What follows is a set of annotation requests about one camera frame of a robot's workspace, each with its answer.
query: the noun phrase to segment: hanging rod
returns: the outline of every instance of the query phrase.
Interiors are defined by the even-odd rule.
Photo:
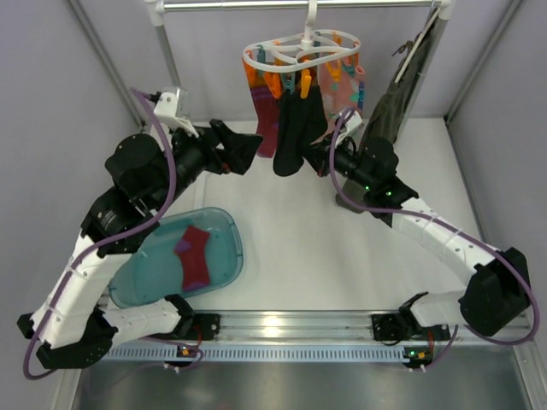
[[[365,7],[441,7],[446,0],[318,0],[319,7],[365,8]],[[308,0],[244,0],[240,2],[220,1],[207,3],[163,2],[159,8],[164,13],[171,11],[245,10],[245,9],[300,9],[308,6]]]

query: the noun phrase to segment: metal frame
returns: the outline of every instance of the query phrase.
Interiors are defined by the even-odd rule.
[[[204,362],[268,363],[406,363],[404,346],[276,344],[230,345],[202,343]],[[111,349],[105,361],[194,361],[179,354],[180,348],[165,343],[126,343]]]
[[[442,0],[318,0],[321,8],[370,7],[438,7]],[[171,11],[299,9],[308,6],[308,0],[243,0],[206,3],[164,2],[162,9]]]
[[[126,109],[129,115],[132,117],[132,120],[135,122],[135,124],[137,124],[138,127],[141,127],[144,124],[144,121],[140,117],[137,105],[133,101],[128,88],[126,87],[120,73],[118,72],[118,69],[110,58],[108,51],[104,47],[103,42],[97,34],[97,30],[91,23],[91,20],[87,16],[87,13],[85,12],[81,3],[79,2],[79,0],[65,0],[65,3],[73,18],[76,20],[82,32],[84,33],[85,38],[95,52],[98,60],[103,65],[104,70],[109,76],[110,81],[112,81],[114,88],[118,92],[121,101],[126,106]]]
[[[547,408],[547,372],[538,346],[536,343],[516,346],[515,356],[532,409],[545,410]]]
[[[468,74],[465,84],[460,89],[454,102],[450,106],[448,114],[444,117],[444,120],[446,121],[447,126],[450,125],[450,123],[456,116],[458,109],[460,109],[463,100],[465,99],[466,95],[469,93],[469,90],[471,89],[471,86],[474,84],[475,80],[477,79],[479,74],[482,72],[482,68],[485,66],[486,62],[490,58],[492,51],[496,48],[503,34],[507,31],[509,24],[511,23],[511,21],[513,21],[514,17],[516,16],[517,12],[521,9],[521,6],[522,4],[524,4],[525,1],[526,0],[511,0],[511,3],[506,8],[505,12],[502,15],[502,18],[497,23],[497,26],[494,29],[494,32],[488,39],[488,43],[486,43],[486,46],[481,51],[479,58],[473,64],[473,68],[471,69],[471,72]]]
[[[429,7],[433,10],[437,7],[450,7],[450,3],[455,0],[318,0],[318,6],[324,9],[341,9],[341,8],[378,8],[378,7]],[[308,0],[244,0],[244,1],[219,1],[207,3],[186,3],[186,2],[165,2],[160,0],[156,6],[150,7],[150,19],[156,27],[158,42],[162,47],[165,64],[168,68],[171,82],[174,85],[180,86],[181,81],[177,71],[177,67],[173,58],[173,52],[169,45],[168,35],[163,23],[163,15],[171,12],[192,12],[192,11],[211,11],[211,10],[250,10],[250,9],[298,9],[308,5]],[[420,73],[420,78],[412,90],[409,103],[407,105],[403,123],[399,128],[399,133],[403,131],[409,114],[412,112],[418,93],[426,76],[435,50],[443,37],[444,29],[448,22],[448,18],[438,19],[438,24],[433,35],[431,49],[428,52],[424,62],[424,67]]]
[[[79,0],[65,0],[68,9],[73,14],[87,40],[96,53],[103,68],[113,82],[128,113],[139,126],[142,119],[136,105],[128,92],[127,87],[117,71],[109,53],[106,51],[97,31],[92,25]],[[373,8],[373,7],[440,7],[446,0],[318,0],[322,8]],[[457,112],[467,91],[475,81],[484,63],[496,46],[505,29],[515,16],[524,0],[513,0],[500,21],[496,31],[486,46],[481,57],[474,65],[468,81],[462,87],[461,93],[452,105],[446,119],[450,123]],[[161,24],[155,24],[156,34],[162,47],[162,52],[168,67],[169,75],[174,85],[179,85],[179,75],[174,64],[173,54],[168,42],[162,16],[175,11],[207,11],[207,10],[240,10],[240,9],[295,9],[308,4],[307,0],[253,0],[253,1],[219,1],[209,3],[172,3],[159,1],[155,3],[154,12]],[[426,70],[440,41],[445,21],[437,27],[432,50],[427,57],[421,78],[413,91],[407,113],[412,109],[416,96],[420,90]],[[379,312],[220,312],[223,318],[223,328],[219,335],[219,344],[230,346],[303,346],[310,344],[329,345],[374,345],[372,338],[372,324],[370,315]],[[515,322],[506,327],[497,337],[511,340],[521,337],[527,332],[529,324],[525,316],[520,316]],[[473,336],[466,329],[461,329],[456,341],[458,345],[484,345],[485,342]],[[535,343],[527,343],[515,347],[515,357],[521,369],[521,375],[530,397],[532,408],[547,408],[547,373],[538,348]],[[74,401],[76,387],[81,371],[62,371],[59,388],[55,394],[54,409],[69,409]]]

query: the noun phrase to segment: black sock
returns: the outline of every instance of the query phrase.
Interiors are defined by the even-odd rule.
[[[273,171],[280,177],[297,173],[304,163],[304,150],[326,132],[327,126],[318,85],[309,88],[307,98],[301,98],[298,91],[285,91],[280,101]]]

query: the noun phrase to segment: pink cloth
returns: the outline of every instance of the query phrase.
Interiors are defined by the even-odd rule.
[[[337,61],[330,64],[331,67],[338,69]],[[365,71],[361,66],[355,66],[353,72],[353,75],[350,75],[340,63],[340,80],[335,81],[325,64],[319,68],[319,87],[321,88],[325,116],[329,121],[326,133],[332,132],[334,129],[332,118],[344,108],[355,108],[359,115],[362,115],[365,99]]]

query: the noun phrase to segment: hanging garment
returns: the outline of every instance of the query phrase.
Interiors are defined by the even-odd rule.
[[[421,70],[424,67],[427,56],[432,45],[432,32],[434,25],[427,32],[420,46],[417,48],[414,57],[409,63],[404,75],[398,83],[395,82],[397,74],[401,70],[406,58],[401,61],[399,68],[397,69],[393,79],[387,87],[387,92],[380,98],[378,104],[374,108],[373,114],[365,128],[362,140],[359,144],[358,152],[362,152],[365,142],[371,137],[385,138],[392,144],[397,141],[399,128],[403,123],[403,117],[406,113],[410,97],[414,91],[416,84],[421,76]],[[413,42],[407,42],[403,45],[398,52],[404,52],[410,50],[413,46]],[[344,194],[354,202],[363,204],[363,197],[366,191],[359,185],[346,181],[343,187]],[[361,214],[362,211],[354,209],[348,205],[340,195],[336,195],[336,203],[347,208],[353,212]]]
[[[258,117],[256,134],[264,138],[256,154],[272,158],[277,147],[279,132],[279,101],[272,95],[262,78],[256,79],[254,84],[249,84],[249,88]]]
[[[305,149],[327,128],[321,91],[312,85],[306,98],[299,92],[285,91],[280,101],[277,151],[273,171],[280,177],[297,173],[304,163]]]
[[[323,97],[325,116],[329,120],[329,129],[332,128],[334,118],[344,108],[355,108],[362,116],[362,106],[365,99],[365,71],[361,66],[354,66],[348,61],[339,63],[337,79],[331,74],[326,64],[319,70],[319,87]]]

